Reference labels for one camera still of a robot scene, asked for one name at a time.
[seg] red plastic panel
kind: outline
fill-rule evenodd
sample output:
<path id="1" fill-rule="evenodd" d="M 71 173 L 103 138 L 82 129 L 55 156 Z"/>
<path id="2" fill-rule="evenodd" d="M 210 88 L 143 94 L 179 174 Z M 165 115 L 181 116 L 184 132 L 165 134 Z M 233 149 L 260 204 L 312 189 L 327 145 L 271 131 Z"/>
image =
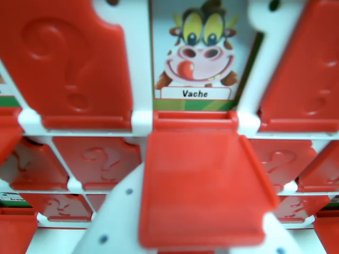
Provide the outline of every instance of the red plastic panel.
<path id="1" fill-rule="evenodd" d="M 299 174 L 317 156 L 310 140 L 251 139 L 260 161 L 277 192 Z"/>
<path id="2" fill-rule="evenodd" d="M 244 196 L 251 194 L 244 202 Z M 153 131 L 148 136 L 139 240 L 160 251 L 257 245 L 278 197 L 244 136 Z"/>
<path id="3" fill-rule="evenodd" d="M 222 129 L 237 130 L 238 116 L 227 112 L 207 111 L 154 111 L 153 128 L 156 130 Z"/>
<path id="4" fill-rule="evenodd" d="M 91 0 L 5 1 L 1 7 L 6 40 L 0 58 L 45 127 L 131 129 L 120 26 L 103 22 Z"/>
<path id="5" fill-rule="evenodd" d="M 123 138 L 54 137 L 53 141 L 84 189 L 111 190 L 141 163 L 139 147 Z"/>
<path id="6" fill-rule="evenodd" d="M 26 138 L 15 147 L 0 168 L 0 178 L 13 189 L 36 191 L 67 190 L 68 175 L 46 144 Z"/>
<path id="7" fill-rule="evenodd" d="M 49 221 L 91 220 L 92 210 L 81 195 L 20 193 L 20 196 Z"/>
<path id="8" fill-rule="evenodd" d="M 37 228 L 33 209 L 0 208 L 0 253 L 26 253 Z"/>
<path id="9" fill-rule="evenodd" d="M 338 1 L 309 1 L 261 102 L 261 131 L 339 130 L 338 13 Z"/>
<path id="10" fill-rule="evenodd" d="M 339 141 L 330 144 L 300 174 L 300 192 L 339 191 Z"/>
<path id="11" fill-rule="evenodd" d="M 23 133 L 17 117 L 21 108 L 0 107 L 0 165 L 12 152 Z"/>
<path id="12" fill-rule="evenodd" d="M 104 203 L 106 198 L 106 195 L 101 194 L 89 194 L 86 196 L 96 212 L 99 211 L 100 206 Z"/>
<path id="13" fill-rule="evenodd" d="M 330 201 L 328 196 L 281 196 L 274 215 L 283 223 L 302 223 Z"/>
<path id="14" fill-rule="evenodd" d="M 327 254 L 338 253 L 339 217 L 317 218 L 313 223 L 320 242 Z"/>

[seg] name label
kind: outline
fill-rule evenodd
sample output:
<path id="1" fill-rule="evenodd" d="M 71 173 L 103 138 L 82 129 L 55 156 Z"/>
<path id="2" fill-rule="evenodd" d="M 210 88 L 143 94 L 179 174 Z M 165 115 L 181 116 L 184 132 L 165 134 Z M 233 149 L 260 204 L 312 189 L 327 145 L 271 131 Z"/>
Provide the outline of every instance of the name label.
<path id="1" fill-rule="evenodd" d="M 160 97 L 163 99 L 224 99 L 230 97 L 228 87 L 164 87 Z"/>
<path id="2" fill-rule="evenodd" d="M 25 202 L 25 200 L 21 197 L 2 197 L 4 201 L 15 201 L 15 202 Z"/>

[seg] cartoon cow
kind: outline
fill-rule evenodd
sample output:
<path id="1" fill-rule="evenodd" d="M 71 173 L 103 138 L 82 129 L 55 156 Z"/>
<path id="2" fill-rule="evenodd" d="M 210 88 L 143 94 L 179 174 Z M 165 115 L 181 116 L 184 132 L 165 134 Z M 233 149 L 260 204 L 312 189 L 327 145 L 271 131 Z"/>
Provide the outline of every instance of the cartoon cow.
<path id="1" fill-rule="evenodd" d="M 207 0 L 201 8 L 189 8 L 182 18 L 174 15 L 176 27 L 169 32 L 178 40 L 167 54 L 165 70 L 155 89 L 172 81 L 194 87 L 237 83 L 237 74 L 232 71 L 233 47 L 227 40 L 236 31 L 226 28 L 225 15 L 221 0 Z"/>

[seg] embossed question mark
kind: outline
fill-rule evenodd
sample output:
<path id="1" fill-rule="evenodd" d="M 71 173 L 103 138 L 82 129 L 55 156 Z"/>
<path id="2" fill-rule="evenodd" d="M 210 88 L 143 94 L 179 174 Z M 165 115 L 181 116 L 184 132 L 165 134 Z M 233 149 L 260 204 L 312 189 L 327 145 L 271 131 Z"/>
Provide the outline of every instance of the embossed question mark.
<path id="1" fill-rule="evenodd" d="M 262 160 L 262 164 L 264 165 L 267 173 L 270 174 L 288 163 L 293 162 L 296 157 L 296 154 L 292 151 L 272 151 L 270 153 L 270 158 L 268 160 Z"/>
<path id="2" fill-rule="evenodd" d="M 36 19 L 21 32 L 27 53 L 34 61 L 46 65 L 54 62 L 55 73 L 62 70 L 67 105 L 74 112 L 89 108 L 88 98 L 79 92 L 79 75 L 90 60 L 91 49 L 85 35 L 73 24 L 61 19 Z"/>
<path id="3" fill-rule="evenodd" d="M 52 206 L 53 208 L 55 207 L 58 214 L 62 217 L 69 217 L 70 216 L 69 213 L 64 213 L 65 208 L 69 207 L 69 204 L 61 205 L 60 201 L 57 200 L 56 198 L 45 198 L 41 201 L 41 203 L 43 205 Z"/>
<path id="4" fill-rule="evenodd" d="M 290 218 L 293 218 L 296 216 L 296 214 L 302 210 L 305 210 L 306 207 L 308 206 L 309 202 L 307 200 L 302 200 L 302 201 L 299 201 L 298 204 L 294 204 L 294 205 L 290 205 L 291 208 L 298 208 L 294 211 L 292 211 L 293 214 L 291 215 L 286 215 L 285 218 L 286 219 L 290 219 Z"/>
<path id="5" fill-rule="evenodd" d="M 84 160 L 97 161 L 98 155 L 101 155 L 103 158 L 103 164 L 101 165 L 101 174 L 100 174 L 101 179 L 110 181 L 112 183 L 117 183 L 115 178 L 105 177 L 105 173 L 111 172 L 111 168 L 117 163 L 119 163 L 121 159 L 120 154 L 112 148 L 92 147 L 85 150 L 81 154 L 81 157 Z"/>
<path id="6" fill-rule="evenodd" d="M 23 162 L 23 160 L 20 159 L 21 157 L 16 151 L 12 151 L 12 155 L 16 159 L 16 167 L 18 171 L 21 173 L 22 178 L 24 178 L 25 180 L 29 182 L 32 182 L 33 179 L 29 176 L 28 171 L 27 171 L 27 168 L 29 167 L 29 165 L 31 165 L 31 162 L 30 161 Z"/>
<path id="7" fill-rule="evenodd" d="M 339 181 L 339 177 L 336 177 L 335 179 L 329 179 L 327 180 L 328 184 L 337 184 Z"/>

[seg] yellow eye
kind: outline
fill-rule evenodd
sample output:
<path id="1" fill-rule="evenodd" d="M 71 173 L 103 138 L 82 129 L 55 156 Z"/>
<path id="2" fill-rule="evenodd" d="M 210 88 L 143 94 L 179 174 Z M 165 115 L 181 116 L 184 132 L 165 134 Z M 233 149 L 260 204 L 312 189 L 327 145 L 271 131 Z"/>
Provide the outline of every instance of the yellow eye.
<path id="1" fill-rule="evenodd" d="M 208 17 L 205 25 L 203 39 L 206 45 L 215 45 L 220 40 L 224 31 L 224 19 L 219 13 Z"/>
<path id="2" fill-rule="evenodd" d="M 199 14 L 192 12 L 184 23 L 184 40 L 189 45 L 196 45 L 200 40 L 202 19 Z"/>

